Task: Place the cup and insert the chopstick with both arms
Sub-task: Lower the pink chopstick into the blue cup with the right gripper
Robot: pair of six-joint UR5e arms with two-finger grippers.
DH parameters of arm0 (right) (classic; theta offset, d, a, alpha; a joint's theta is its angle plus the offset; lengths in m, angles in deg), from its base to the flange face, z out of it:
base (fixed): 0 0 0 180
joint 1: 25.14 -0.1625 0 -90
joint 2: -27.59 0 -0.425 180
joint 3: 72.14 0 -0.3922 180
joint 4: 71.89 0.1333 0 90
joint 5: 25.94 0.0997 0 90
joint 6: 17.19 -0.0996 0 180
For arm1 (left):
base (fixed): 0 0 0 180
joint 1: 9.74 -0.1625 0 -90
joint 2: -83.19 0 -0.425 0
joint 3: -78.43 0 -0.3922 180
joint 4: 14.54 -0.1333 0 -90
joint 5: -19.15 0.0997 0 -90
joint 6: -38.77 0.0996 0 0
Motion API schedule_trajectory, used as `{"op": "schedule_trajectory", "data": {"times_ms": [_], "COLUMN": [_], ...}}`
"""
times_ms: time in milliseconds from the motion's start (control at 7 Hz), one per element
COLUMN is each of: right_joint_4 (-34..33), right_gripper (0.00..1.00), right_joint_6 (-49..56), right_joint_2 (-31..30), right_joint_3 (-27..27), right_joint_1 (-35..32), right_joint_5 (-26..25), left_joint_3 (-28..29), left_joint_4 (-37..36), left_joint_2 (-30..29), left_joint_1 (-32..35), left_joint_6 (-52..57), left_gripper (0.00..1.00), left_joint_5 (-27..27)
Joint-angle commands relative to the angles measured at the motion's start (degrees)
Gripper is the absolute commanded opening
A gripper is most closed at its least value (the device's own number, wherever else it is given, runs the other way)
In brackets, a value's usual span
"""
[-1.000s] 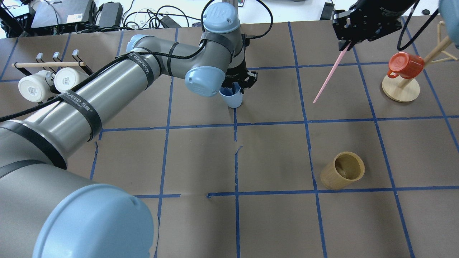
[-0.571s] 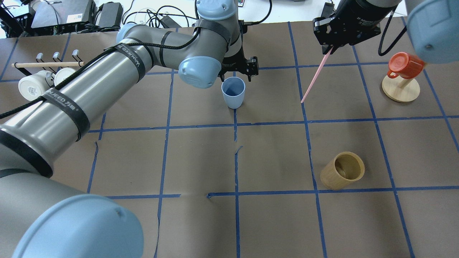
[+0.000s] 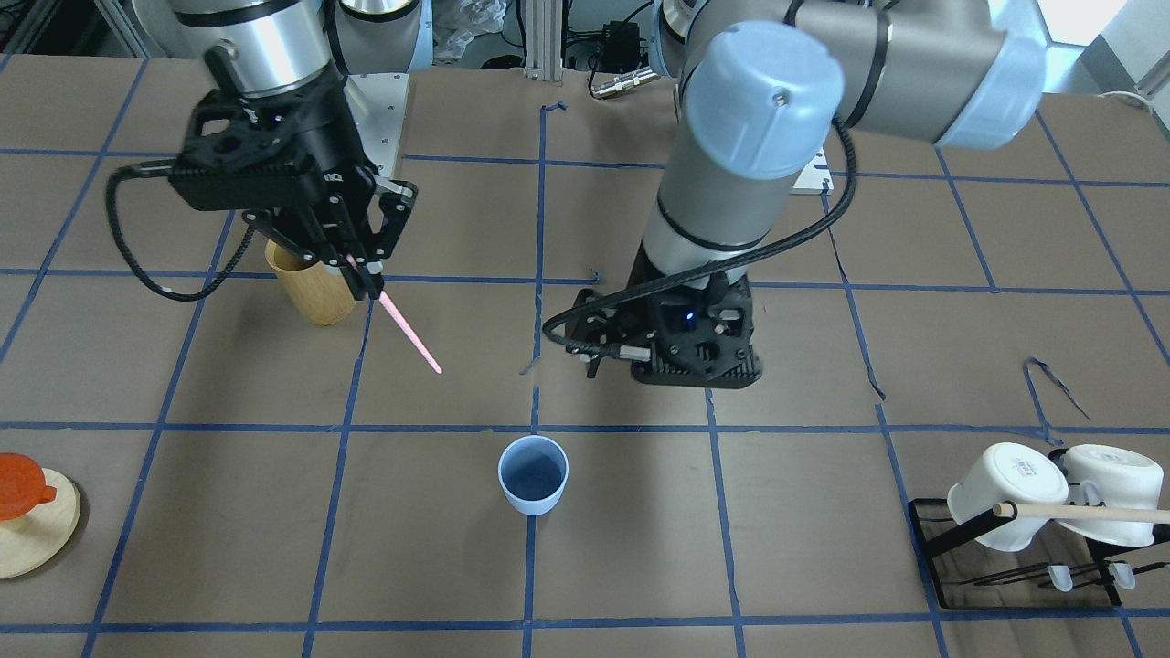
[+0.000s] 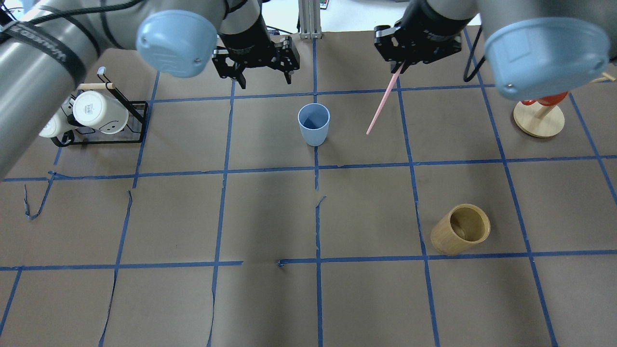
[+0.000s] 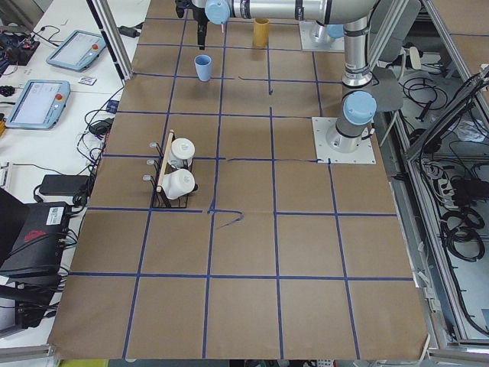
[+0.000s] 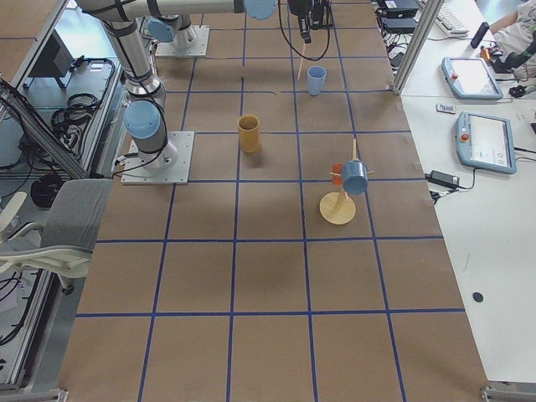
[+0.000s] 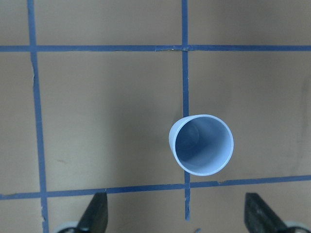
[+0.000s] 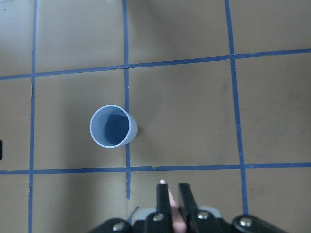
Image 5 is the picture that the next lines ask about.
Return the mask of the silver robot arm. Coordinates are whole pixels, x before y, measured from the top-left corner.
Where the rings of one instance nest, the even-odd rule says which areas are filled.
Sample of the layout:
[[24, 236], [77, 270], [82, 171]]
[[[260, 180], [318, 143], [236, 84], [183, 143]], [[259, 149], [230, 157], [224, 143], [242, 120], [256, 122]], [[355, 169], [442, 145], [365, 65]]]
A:
[[368, 62], [369, 19], [376, 1], [191, 1], [187, 8], [198, 23], [198, 46], [206, 46], [207, 24], [223, 25], [229, 18], [294, 19], [326, 26], [340, 24], [344, 31], [342, 111], [326, 133], [329, 146], [340, 153], [357, 150], [361, 136], [376, 112], [374, 97], [364, 91], [372, 80]]
[[317, 21], [312, 30], [312, 38], [316, 43], [332, 43], [343, 37], [343, 24], [323, 24]]

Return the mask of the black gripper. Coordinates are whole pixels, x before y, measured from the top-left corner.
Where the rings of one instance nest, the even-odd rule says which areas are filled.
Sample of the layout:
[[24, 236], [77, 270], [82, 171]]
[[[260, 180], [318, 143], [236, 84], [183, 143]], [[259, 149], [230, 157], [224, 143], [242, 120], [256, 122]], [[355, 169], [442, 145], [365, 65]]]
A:
[[205, 12], [206, 3], [206, 0], [192, 0], [193, 17], [198, 22], [197, 45], [200, 50], [206, 48], [207, 22], [209, 21]]

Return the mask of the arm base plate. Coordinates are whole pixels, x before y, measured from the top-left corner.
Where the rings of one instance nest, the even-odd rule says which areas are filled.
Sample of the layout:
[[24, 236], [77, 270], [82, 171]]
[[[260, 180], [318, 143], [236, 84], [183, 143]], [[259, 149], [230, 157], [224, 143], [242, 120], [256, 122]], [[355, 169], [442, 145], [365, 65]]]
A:
[[346, 138], [338, 133], [336, 120], [312, 117], [316, 160], [324, 164], [376, 164], [368, 129], [357, 138]]
[[300, 38], [303, 50], [343, 53], [345, 50], [342, 24], [323, 25], [317, 21], [301, 21]]

